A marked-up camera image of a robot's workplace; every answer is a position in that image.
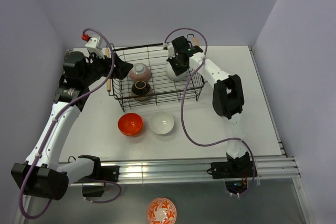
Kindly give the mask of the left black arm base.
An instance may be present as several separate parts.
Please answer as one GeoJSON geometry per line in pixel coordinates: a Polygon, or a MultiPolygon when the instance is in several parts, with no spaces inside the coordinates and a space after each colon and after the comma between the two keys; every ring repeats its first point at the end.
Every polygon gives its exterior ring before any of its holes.
{"type": "Polygon", "coordinates": [[[97,176],[86,176],[75,185],[94,183],[95,185],[82,185],[82,196],[93,202],[113,201],[121,194],[121,186],[118,184],[119,166],[102,166],[97,176]],[[107,192],[116,193],[111,199],[102,200],[102,196],[107,192]]]}

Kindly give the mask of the brown bowl beige inside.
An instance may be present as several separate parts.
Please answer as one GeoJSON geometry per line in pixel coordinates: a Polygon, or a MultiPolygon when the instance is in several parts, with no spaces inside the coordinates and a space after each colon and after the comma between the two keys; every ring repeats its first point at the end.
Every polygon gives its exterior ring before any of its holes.
{"type": "Polygon", "coordinates": [[[152,92],[150,84],[146,81],[137,81],[131,87],[131,94],[135,97],[144,97],[152,92]]]}

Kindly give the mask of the grey white bowl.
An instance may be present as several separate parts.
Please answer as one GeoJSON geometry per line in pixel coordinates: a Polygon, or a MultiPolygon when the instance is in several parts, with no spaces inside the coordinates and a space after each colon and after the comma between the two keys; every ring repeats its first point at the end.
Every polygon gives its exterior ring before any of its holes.
{"type": "Polygon", "coordinates": [[[166,73],[166,76],[174,82],[185,81],[190,76],[188,70],[186,72],[182,73],[181,75],[177,76],[169,63],[165,67],[165,73],[166,73]]]}

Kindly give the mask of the black white patterned bowl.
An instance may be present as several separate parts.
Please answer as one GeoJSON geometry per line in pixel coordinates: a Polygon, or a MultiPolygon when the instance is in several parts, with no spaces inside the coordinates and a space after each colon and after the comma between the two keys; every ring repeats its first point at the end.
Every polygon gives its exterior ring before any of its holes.
{"type": "Polygon", "coordinates": [[[151,72],[148,66],[143,63],[134,64],[129,74],[130,74],[130,79],[133,82],[148,81],[151,76],[151,72]]]}

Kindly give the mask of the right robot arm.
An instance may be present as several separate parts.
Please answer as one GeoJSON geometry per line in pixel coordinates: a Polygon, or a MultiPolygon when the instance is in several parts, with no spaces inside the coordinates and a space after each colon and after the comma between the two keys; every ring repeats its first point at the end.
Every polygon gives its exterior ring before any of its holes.
{"type": "Polygon", "coordinates": [[[176,76],[183,74],[189,68],[194,70],[183,90],[180,108],[182,128],[188,140],[199,147],[211,147],[225,142],[233,143],[233,148],[226,153],[228,159],[226,174],[246,178],[248,170],[251,169],[251,177],[255,178],[257,175],[255,159],[250,147],[243,139],[229,137],[214,143],[201,144],[191,138],[184,123],[185,95],[192,78],[197,73],[205,78],[213,88],[212,106],[215,113],[228,120],[232,120],[235,115],[241,114],[245,104],[240,76],[228,74],[219,68],[207,58],[207,49],[203,50],[198,45],[192,46],[184,36],[180,36],[171,42],[165,41],[163,49],[168,51],[167,62],[176,76]]]}

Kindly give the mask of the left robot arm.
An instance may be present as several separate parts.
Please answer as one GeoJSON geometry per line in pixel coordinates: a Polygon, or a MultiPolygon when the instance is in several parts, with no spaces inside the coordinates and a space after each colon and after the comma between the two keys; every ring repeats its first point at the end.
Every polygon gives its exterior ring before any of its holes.
{"type": "Polygon", "coordinates": [[[89,86],[102,77],[122,80],[133,68],[117,54],[113,56],[100,58],[92,52],[86,57],[80,51],[65,55],[64,72],[46,127],[24,163],[14,164],[11,170],[21,194],[60,200],[72,183],[83,178],[96,182],[101,178],[99,157],[80,155],[71,164],[58,163],[67,136],[92,93],[89,86]]]}

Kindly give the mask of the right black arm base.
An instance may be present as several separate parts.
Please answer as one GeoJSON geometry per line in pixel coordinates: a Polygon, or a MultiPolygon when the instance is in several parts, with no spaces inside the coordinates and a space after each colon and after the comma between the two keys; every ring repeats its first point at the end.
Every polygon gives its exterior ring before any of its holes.
{"type": "Polygon", "coordinates": [[[225,187],[234,195],[244,193],[249,188],[248,180],[253,180],[258,175],[252,161],[244,164],[236,161],[212,162],[206,172],[212,179],[229,179],[225,181],[225,187]]]}

